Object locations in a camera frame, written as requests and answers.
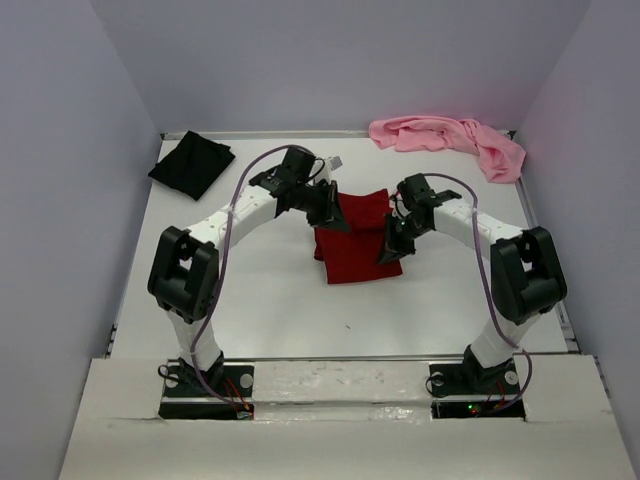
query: pink cloth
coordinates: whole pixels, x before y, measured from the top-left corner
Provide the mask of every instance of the pink cloth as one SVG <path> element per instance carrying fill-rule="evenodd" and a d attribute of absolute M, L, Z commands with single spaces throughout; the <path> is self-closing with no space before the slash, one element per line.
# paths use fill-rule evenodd
<path fill-rule="evenodd" d="M 452 148 L 478 155 L 487 181 L 512 183 L 520 178 L 526 152 L 517 143 L 475 120 L 445 117 L 399 117 L 376 120 L 369 136 L 379 148 L 395 145 L 397 152 Z"/>

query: white table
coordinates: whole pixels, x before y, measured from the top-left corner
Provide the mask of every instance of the white table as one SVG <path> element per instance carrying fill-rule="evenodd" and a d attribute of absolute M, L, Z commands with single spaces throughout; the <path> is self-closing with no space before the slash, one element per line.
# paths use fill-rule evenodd
<path fill-rule="evenodd" d="M 591 357 L 534 357 L 527 422 L 432 420 L 415 361 L 256 362 L 254 421 L 166 421 L 161 361 L 94 360 L 61 480 L 635 478 Z"/>
<path fill-rule="evenodd" d="M 114 358 L 166 358 L 177 352 L 169 320 L 146 291 L 162 231 L 187 227 L 227 203 L 244 166 L 260 153 L 299 143 L 320 156 L 339 155 L 334 172 L 341 192 L 363 195 L 408 175 L 440 172 L 469 183 L 480 209 L 526 226 L 514 185 L 487 183 L 471 155 L 454 151 L 397 153 L 366 138 L 221 140 L 237 159 L 198 202 L 154 184 L 140 232 L 113 346 Z M 177 145 L 165 141 L 160 158 Z M 255 173 L 280 161 L 265 160 Z M 430 179 L 436 190 L 456 185 Z M 474 253 L 439 233 L 416 242 L 418 254 L 402 260 L 400 277 L 329 286 L 313 259 L 313 232 L 300 212 L 283 214 L 231 251 L 214 328 L 228 358 L 293 358 L 461 354 L 487 315 Z M 555 312 L 527 334 L 531 352 L 566 352 Z"/>

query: red towel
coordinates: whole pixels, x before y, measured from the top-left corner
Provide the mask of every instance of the red towel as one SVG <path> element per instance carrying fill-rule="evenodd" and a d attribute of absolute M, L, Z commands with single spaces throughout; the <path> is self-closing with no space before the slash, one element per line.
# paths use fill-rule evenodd
<path fill-rule="evenodd" d="M 391 212 L 387 190 L 363 197 L 339 195 L 351 232 L 315 229 L 314 258 L 324 261 L 327 283 L 368 282 L 402 275 L 399 261 L 376 263 L 384 243 L 384 216 Z"/>

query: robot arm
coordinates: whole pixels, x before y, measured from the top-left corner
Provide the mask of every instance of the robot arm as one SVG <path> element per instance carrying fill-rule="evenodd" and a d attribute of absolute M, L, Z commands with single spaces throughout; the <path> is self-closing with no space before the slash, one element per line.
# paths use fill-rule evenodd
<path fill-rule="evenodd" d="M 221 373 L 224 357 L 211 326 L 202 333 L 200 330 L 219 281 L 220 255 L 263 223 L 290 209 L 305 212 L 312 227 L 349 230 L 338 202 L 337 184 L 330 179 L 331 166 L 324 160 L 317 166 L 316 160 L 308 152 L 290 148 L 280 165 L 250 180 L 235 202 L 232 217 L 231 205 L 226 205 L 184 230 L 169 227 L 160 237 L 148 291 L 173 324 L 185 368 L 194 367 L 192 356 L 195 357 L 211 384 Z"/>
<path fill-rule="evenodd" d="M 396 208 L 388 215 L 379 262 L 415 253 L 415 238 L 438 231 L 475 250 L 473 206 L 450 190 L 435 193 L 422 174 L 398 184 Z M 462 364 L 464 382 L 486 391 L 511 361 L 513 345 L 540 315 L 567 294 L 567 286 L 549 232 L 523 229 L 478 212 L 480 251 L 491 263 L 491 298 L 496 321 L 511 345 L 489 319 L 467 347 Z"/>

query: white wall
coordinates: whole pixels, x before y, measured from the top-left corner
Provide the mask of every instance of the white wall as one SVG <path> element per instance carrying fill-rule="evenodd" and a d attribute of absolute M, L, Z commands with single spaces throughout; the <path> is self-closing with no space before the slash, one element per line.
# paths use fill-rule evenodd
<path fill-rule="evenodd" d="M 86 0 L 0 2 L 0 478 L 58 478 L 159 149 Z"/>
<path fill-rule="evenodd" d="M 598 355 L 640 472 L 640 3 L 594 0 L 518 136 L 565 269 L 581 347 Z"/>
<path fill-rule="evenodd" d="M 520 126 L 588 0 L 91 0 L 161 131 Z"/>

